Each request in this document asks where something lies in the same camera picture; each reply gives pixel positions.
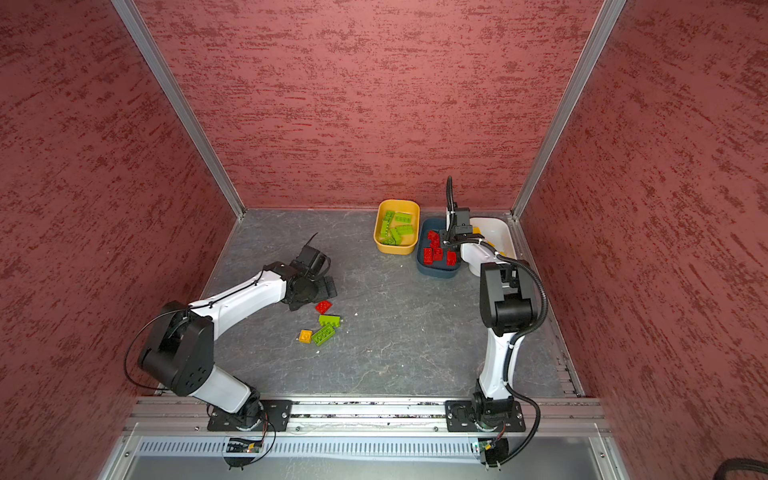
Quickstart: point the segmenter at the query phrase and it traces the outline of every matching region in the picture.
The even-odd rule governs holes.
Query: red toy brick
[[[320,302],[320,303],[318,303],[317,305],[315,305],[315,310],[317,310],[318,312],[320,312],[320,315],[323,315],[325,312],[327,312],[327,311],[328,311],[328,309],[329,309],[329,308],[330,308],[332,305],[333,305],[333,304],[332,304],[331,302],[329,302],[328,300],[323,300],[322,302]]]

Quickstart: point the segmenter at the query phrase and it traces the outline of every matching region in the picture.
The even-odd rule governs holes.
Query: black mounting plate
[[[514,412],[502,415],[486,416],[482,420],[489,424],[495,424],[504,420],[507,425],[507,432],[524,432],[525,420],[522,416],[520,402],[514,402]],[[445,423],[448,425],[449,432],[480,432],[475,424],[475,410],[470,400],[448,400],[445,402]],[[501,431],[501,423],[496,431]]]
[[[261,400],[261,405],[263,405],[267,418],[275,430],[285,432],[290,420],[290,410],[293,402],[291,400]],[[247,433],[231,425],[223,415],[210,417],[208,420],[208,432],[239,432],[243,435]]]

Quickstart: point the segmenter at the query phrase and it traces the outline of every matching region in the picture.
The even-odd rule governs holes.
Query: yellow toy brick
[[[299,341],[301,343],[309,343],[312,341],[312,330],[302,330],[299,334]]]

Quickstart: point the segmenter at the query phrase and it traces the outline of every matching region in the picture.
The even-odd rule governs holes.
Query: red textured panel
[[[0,477],[87,480],[128,341],[234,218],[108,0],[3,2],[0,31]]]
[[[511,208],[601,0],[139,0],[248,207]]]
[[[767,19],[628,2],[525,212],[632,478],[768,460]]]

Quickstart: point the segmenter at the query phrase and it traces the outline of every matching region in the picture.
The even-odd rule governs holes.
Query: textured wall
[[[768,460],[767,19],[628,2],[525,212],[633,478]]]
[[[108,0],[3,2],[0,35],[0,477],[88,480],[128,341],[233,214]]]
[[[248,207],[510,208],[601,0],[137,0]]]

